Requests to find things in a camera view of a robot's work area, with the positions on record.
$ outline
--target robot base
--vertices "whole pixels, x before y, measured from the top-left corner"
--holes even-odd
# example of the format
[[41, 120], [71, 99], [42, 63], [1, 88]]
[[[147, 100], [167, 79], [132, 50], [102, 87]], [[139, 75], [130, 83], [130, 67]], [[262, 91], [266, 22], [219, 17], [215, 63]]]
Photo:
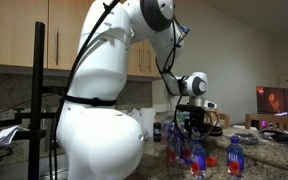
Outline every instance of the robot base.
[[113, 109], [65, 103], [57, 139], [68, 156], [69, 180], [125, 179], [143, 154], [141, 125]]

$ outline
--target paper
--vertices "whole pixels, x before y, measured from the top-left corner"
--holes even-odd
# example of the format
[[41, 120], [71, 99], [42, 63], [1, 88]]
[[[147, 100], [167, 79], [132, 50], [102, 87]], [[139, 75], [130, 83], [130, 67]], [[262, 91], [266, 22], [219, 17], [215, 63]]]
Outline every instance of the paper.
[[9, 145], [11, 144], [15, 133], [19, 130], [25, 130], [28, 131], [28, 129], [25, 129], [23, 127], [20, 126], [13, 126], [7, 129], [4, 129], [0, 132], [0, 145]]
[[147, 130], [145, 130], [143, 125], [143, 117], [135, 108], [132, 110], [131, 113], [128, 114], [130, 117], [134, 118], [142, 127], [142, 131], [144, 133], [144, 139], [147, 140], [149, 138]]
[[145, 131], [148, 132], [149, 137], [153, 137], [153, 123], [155, 121], [154, 108], [141, 108], [141, 116], [143, 118], [143, 126]]

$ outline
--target kitchen cabinet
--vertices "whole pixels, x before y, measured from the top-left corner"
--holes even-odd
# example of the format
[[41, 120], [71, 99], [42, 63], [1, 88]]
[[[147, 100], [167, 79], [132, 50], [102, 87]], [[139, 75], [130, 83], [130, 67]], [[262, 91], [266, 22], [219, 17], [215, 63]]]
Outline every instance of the kitchen cabinet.
[[86, 14], [94, 0], [49, 0], [49, 69], [71, 70]]
[[47, 14], [48, 0], [0, 0], [0, 65], [33, 66], [35, 22], [47, 28]]
[[[0, 0], [0, 65], [33, 66], [35, 22], [45, 27], [44, 67], [71, 70], [94, 0]], [[128, 75], [159, 78], [148, 40], [131, 46]]]
[[128, 64], [128, 75], [159, 78], [156, 53], [149, 40], [132, 44]]

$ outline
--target black strap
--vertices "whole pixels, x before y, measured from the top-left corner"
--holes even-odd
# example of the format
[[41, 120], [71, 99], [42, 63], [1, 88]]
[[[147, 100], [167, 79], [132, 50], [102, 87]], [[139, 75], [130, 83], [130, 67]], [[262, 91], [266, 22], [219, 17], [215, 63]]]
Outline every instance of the black strap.
[[80, 98], [80, 97], [73, 97], [69, 95], [64, 96], [64, 100], [79, 103], [79, 104], [89, 104], [94, 107], [96, 106], [113, 106], [116, 103], [116, 100], [114, 101], [103, 101], [100, 98], [93, 98], [93, 99], [87, 99], [87, 98]]

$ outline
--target blue bottle cap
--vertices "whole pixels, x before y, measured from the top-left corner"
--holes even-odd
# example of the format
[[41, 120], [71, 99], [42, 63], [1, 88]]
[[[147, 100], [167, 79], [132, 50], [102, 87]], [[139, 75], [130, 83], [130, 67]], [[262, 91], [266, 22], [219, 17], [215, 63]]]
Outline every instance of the blue bottle cap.
[[237, 136], [232, 136], [231, 137], [231, 143], [238, 143], [240, 139]]

